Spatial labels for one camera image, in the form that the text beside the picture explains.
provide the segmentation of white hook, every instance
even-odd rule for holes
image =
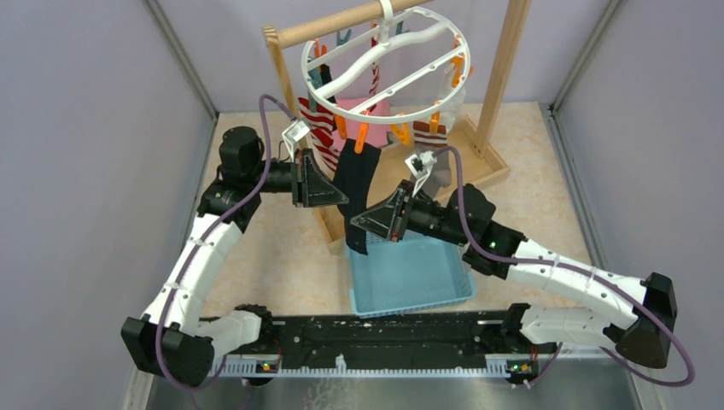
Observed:
[[[386,44],[389,40],[389,30],[394,26],[394,9],[390,0],[379,0],[382,5],[383,19],[380,26],[380,44]]]

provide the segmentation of wall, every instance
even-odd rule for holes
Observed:
[[[281,93],[261,34],[263,26],[273,24],[280,29],[286,28],[364,1],[367,0],[163,0],[161,5],[217,109],[237,111],[256,110],[257,97],[262,93]],[[533,2],[505,99],[551,102],[607,3],[606,0]],[[425,6],[453,21],[472,47],[476,74],[468,83],[471,102],[482,102],[506,5],[506,0],[458,0],[437,1]],[[362,28],[357,28],[353,35],[362,32]],[[335,39],[333,34],[323,41],[333,47]],[[450,43],[445,42],[443,47],[449,49]],[[299,45],[285,52],[295,91],[300,95],[305,90],[299,69],[301,48]],[[404,77],[400,73],[407,75],[442,52],[443,49],[437,48],[398,50],[382,60],[382,82],[391,84],[394,79]],[[332,67],[333,73],[340,73],[350,62],[351,59],[340,58]],[[371,75],[362,76],[342,96],[365,96],[370,81]],[[437,83],[421,84],[416,87],[417,92],[394,96],[392,104],[429,103],[429,99],[435,97]]]
[[[0,397],[120,406],[211,120],[140,1],[0,4]]]
[[[678,408],[719,408],[724,340],[724,3],[627,2],[561,119],[611,268],[675,282],[698,368]],[[662,376],[683,377],[674,352]]]

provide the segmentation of wooden base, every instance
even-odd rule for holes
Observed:
[[[474,151],[472,141],[476,135],[476,126],[472,120],[465,116],[458,119],[448,137],[448,142],[460,151],[463,159],[463,176],[466,183],[475,185],[480,189],[495,185],[508,177],[511,169],[503,158],[488,146],[482,158],[478,158]],[[367,206],[374,205],[390,196],[402,179],[410,178],[410,170],[405,165],[405,158],[412,152],[411,145],[395,143],[382,149],[380,162],[377,165],[375,178],[372,180],[370,193],[367,197]],[[451,158],[450,166],[454,167]],[[441,189],[435,199],[443,201],[450,196],[457,187],[455,172],[452,172],[452,183]],[[344,244],[344,219],[336,207],[315,208],[314,214],[324,234],[330,253],[338,255]]]

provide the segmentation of beige tabletop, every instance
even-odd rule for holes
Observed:
[[[480,109],[480,104],[469,104],[463,112],[477,119]],[[271,149],[276,156],[279,136],[289,121],[278,111],[268,116],[274,142]],[[219,164],[222,134],[241,125],[251,126],[263,135],[259,113],[222,114],[214,134],[205,186],[213,180]],[[484,191],[497,206],[494,219],[549,249],[588,263],[581,230],[538,104],[503,104],[491,144],[511,167],[505,182]],[[243,303],[265,305],[274,315],[351,313],[351,279],[345,257],[330,255],[312,211],[294,208],[289,195],[261,197],[262,204],[249,228],[214,282],[204,316],[223,315]],[[574,305],[524,284],[481,274],[475,278],[475,298],[430,311],[507,309],[515,302]]]

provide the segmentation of gray floor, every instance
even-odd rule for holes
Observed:
[[[531,390],[498,379],[277,379],[247,388],[220,379],[196,395],[214,409],[639,409],[631,378],[611,360],[559,360]],[[194,409],[187,393],[157,379],[147,409]]]

